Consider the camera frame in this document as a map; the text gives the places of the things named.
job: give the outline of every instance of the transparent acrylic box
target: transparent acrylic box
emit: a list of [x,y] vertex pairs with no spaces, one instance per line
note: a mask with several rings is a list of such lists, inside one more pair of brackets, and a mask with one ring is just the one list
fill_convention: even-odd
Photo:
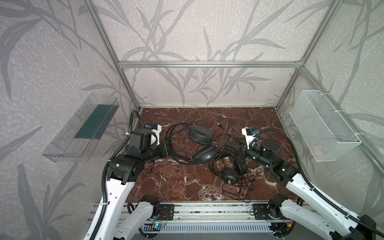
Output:
[[91,93],[43,156],[54,162],[87,162],[118,107],[117,97]]
[[317,162],[339,159],[361,140],[319,90],[304,90],[290,114]]

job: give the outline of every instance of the clear plastic tray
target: clear plastic tray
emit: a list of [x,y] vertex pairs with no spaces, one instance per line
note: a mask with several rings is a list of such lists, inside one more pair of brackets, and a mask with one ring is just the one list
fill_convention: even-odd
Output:
[[43,156],[54,162],[87,162],[118,107],[117,97],[91,93]]

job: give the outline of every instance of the white cable tray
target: white cable tray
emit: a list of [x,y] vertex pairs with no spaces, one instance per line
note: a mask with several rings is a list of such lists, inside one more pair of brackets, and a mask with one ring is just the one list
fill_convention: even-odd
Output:
[[237,222],[237,223],[167,223],[164,228],[142,225],[144,233],[234,233],[234,232],[271,232],[269,222]]
[[319,90],[304,90],[290,114],[318,162],[334,161],[361,140]]

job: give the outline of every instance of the white wire mesh basket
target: white wire mesh basket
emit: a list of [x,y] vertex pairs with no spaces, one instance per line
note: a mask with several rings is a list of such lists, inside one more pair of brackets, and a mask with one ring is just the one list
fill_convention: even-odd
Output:
[[290,112],[317,162],[334,161],[361,140],[319,90],[304,90]]

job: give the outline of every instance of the white plastic bracket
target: white plastic bracket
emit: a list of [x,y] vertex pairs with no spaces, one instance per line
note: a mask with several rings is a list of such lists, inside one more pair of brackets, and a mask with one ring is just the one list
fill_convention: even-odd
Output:
[[332,240],[329,232],[334,232],[335,229],[320,215],[297,205],[290,199],[281,204],[280,211],[284,217],[300,223],[323,239]]
[[[132,190],[134,184],[135,182],[127,182],[125,185],[122,185],[121,181],[116,179],[110,179],[109,181],[106,181],[108,205],[107,210],[104,214],[103,221],[99,227],[95,239],[112,238],[111,236],[113,235],[113,231],[118,223],[121,210],[124,207],[125,200],[127,199],[128,194]],[[101,198],[99,207],[97,208],[95,213],[95,217],[88,229],[87,234],[84,237],[84,240],[89,240],[91,238],[92,232],[99,219],[101,208],[103,207],[103,205],[103,198]]]
[[113,236],[121,239],[131,239],[143,223],[152,216],[153,205],[149,202],[139,202],[133,213],[115,229]]
[[353,220],[346,218],[346,216],[332,207],[329,203],[327,203],[324,199],[322,199],[317,193],[313,191],[316,188],[321,194],[323,194],[326,198],[328,198],[335,205],[349,213],[349,215],[357,218],[357,214],[353,211],[348,210],[344,206],[340,205],[338,202],[333,200],[330,196],[321,191],[318,187],[314,186],[311,188],[305,182],[303,176],[301,174],[296,174],[293,176],[293,181],[288,182],[286,188],[291,192],[295,193],[297,196],[304,199],[310,206],[312,206],[321,216],[323,216],[327,222],[329,222],[330,226],[334,227],[341,236],[346,236],[351,233],[349,230],[350,227],[356,228],[357,223]]
[[247,142],[247,147],[249,149],[249,144],[252,142],[252,140],[256,137],[257,131],[252,131],[251,134],[247,133],[247,129],[251,129],[251,127],[244,127],[241,129],[241,133],[245,136],[245,141]]
[[151,131],[156,134],[156,137],[155,136],[151,137],[151,144],[153,144],[156,141],[156,138],[157,138],[156,145],[159,145],[160,144],[161,125],[157,125],[157,129],[152,128]]

